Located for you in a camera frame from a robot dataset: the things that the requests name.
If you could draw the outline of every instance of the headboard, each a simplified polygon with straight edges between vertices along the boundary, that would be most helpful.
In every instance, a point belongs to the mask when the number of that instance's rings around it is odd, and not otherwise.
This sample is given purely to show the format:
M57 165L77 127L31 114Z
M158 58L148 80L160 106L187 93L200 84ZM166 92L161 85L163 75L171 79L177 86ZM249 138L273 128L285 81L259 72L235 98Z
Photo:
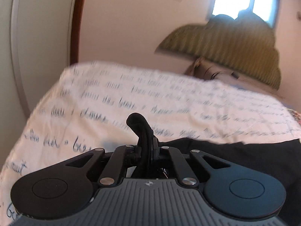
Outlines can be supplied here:
M246 10L238 18L217 15L206 25L184 25L169 34L160 49L204 57L279 89L281 82L274 31Z

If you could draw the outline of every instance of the bed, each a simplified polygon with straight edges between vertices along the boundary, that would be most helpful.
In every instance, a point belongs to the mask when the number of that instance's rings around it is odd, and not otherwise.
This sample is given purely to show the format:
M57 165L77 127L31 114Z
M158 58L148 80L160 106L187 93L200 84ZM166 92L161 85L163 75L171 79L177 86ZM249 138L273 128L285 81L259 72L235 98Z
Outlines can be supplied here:
M0 174L0 225L17 219L10 189L21 176L96 147L136 144L127 117L141 113L159 141L277 143L301 128L275 98L219 80L89 62L64 70L41 99Z

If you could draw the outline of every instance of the silver screw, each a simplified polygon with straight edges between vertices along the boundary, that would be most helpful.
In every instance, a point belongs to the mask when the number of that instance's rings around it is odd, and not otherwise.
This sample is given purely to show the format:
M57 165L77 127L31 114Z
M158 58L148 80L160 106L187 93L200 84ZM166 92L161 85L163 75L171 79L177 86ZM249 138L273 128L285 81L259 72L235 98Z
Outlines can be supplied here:
M111 185L115 182L115 180L111 177L103 177L99 182L103 185Z
M197 180L192 177L186 177L182 180L182 183L186 185L195 185L197 183Z

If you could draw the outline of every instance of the wooden trim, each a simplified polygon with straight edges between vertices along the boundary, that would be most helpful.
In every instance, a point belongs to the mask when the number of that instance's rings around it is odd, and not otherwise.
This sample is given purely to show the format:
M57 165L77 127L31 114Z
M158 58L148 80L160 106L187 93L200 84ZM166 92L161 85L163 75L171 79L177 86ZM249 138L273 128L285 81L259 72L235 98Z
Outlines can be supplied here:
M82 20L82 10L85 0L75 0L72 17L71 41L70 41L70 64L78 62L79 53L79 32Z

